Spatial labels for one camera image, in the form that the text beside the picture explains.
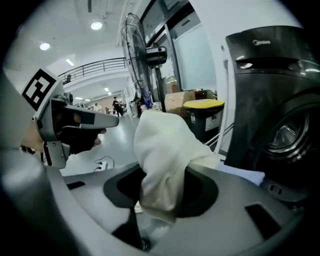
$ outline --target label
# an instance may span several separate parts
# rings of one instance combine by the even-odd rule
[[[259,45],[269,45],[271,44],[271,42],[269,40],[253,40],[252,43],[255,46],[259,46]]]
[[[38,111],[48,92],[56,82],[57,80],[54,77],[39,69],[25,87],[22,96],[35,111]]]
[[[190,115],[190,119],[191,119],[192,123],[194,123],[194,124],[196,123],[196,118],[193,114]]]
[[[205,119],[205,131],[210,131],[220,125],[221,111]]]

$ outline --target white cloth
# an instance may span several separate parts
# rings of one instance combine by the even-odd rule
[[[265,176],[263,172],[221,164],[220,155],[197,140],[186,122],[176,114],[144,111],[135,132],[133,148],[146,173],[140,189],[141,209],[168,223],[175,222],[189,163],[238,175],[257,185]]]

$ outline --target washing machine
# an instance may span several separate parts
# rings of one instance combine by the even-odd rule
[[[265,172],[262,187],[297,207],[320,159],[319,63],[298,27],[260,27],[226,41],[236,109],[225,164]]]

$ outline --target rectangular slot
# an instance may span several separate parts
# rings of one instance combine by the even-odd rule
[[[247,206],[245,207],[245,210],[250,215],[265,240],[269,239],[280,230],[279,224],[276,223],[260,204]]]
[[[297,60],[283,57],[247,58],[236,61],[238,70],[279,69],[301,72]]]
[[[84,183],[83,181],[77,181],[77,182],[67,184],[66,186],[69,188],[69,190],[74,190],[74,189],[82,187],[84,185],[86,185],[86,183]]]

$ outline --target standing fan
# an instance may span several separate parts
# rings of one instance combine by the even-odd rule
[[[129,13],[122,21],[121,41],[125,62],[135,89],[140,91],[147,109],[151,108],[150,93],[153,91],[148,66],[152,69],[155,68],[159,98],[162,111],[165,112],[164,90],[159,65],[167,61],[167,49],[164,46],[147,48],[142,24],[139,17],[133,13]]]

